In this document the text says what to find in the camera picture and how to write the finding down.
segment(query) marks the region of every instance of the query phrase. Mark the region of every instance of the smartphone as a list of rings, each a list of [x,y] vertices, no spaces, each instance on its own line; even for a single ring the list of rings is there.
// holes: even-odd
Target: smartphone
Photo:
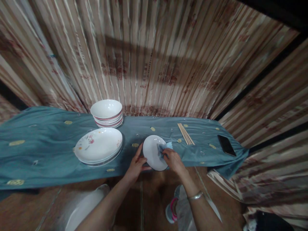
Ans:
[[[224,137],[224,136],[221,136],[221,135],[218,135],[218,139],[219,139],[220,145],[221,145],[224,153],[236,157],[235,151],[232,148],[232,145],[231,145],[229,139],[227,137]]]

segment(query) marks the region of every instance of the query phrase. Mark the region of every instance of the teal tablecloth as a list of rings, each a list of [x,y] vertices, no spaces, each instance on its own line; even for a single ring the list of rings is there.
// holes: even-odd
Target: teal tablecloth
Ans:
[[[177,123],[195,142],[186,145]],[[118,129],[123,149],[111,163],[88,167],[73,152],[76,142],[98,129],[91,114],[31,107],[0,126],[0,189],[39,188],[125,174],[137,147],[149,135],[172,142],[185,166],[208,166],[230,178],[248,156],[217,121],[184,117],[126,116]],[[237,157],[222,151],[217,135],[229,138]]]

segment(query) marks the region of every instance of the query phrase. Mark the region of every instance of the floor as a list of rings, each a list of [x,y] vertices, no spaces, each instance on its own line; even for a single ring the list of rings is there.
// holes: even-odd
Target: floor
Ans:
[[[188,167],[195,183],[207,190],[219,210],[225,230],[242,230],[245,206],[233,199],[206,175],[206,167]],[[64,230],[70,213],[89,191],[103,183],[115,185],[121,177],[99,179],[41,189],[38,195],[15,193],[0,202],[0,230]],[[179,185],[170,170],[142,174],[128,192],[113,230],[177,230],[169,224],[165,207]]]

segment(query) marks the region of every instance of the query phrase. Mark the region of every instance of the bracelet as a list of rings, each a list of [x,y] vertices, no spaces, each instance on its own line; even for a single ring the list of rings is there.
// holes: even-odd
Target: bracelet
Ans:
[[[199,191],[197,195],[192,196],[192,197],[188,197],[188,200],[189,200],[189,201],[197,200],[197,199],[199,199],[202,195],[203,195],[203,192]]]

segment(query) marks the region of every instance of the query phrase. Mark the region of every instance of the rag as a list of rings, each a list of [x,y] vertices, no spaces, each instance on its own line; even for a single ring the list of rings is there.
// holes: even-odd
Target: rag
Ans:
[[[173,149],[172,142],[168,142],[166,144],[158,144],[157,148],[158,148],[158,155],[160,155],[160,158],[164,159],[163,150],[166,148]]]

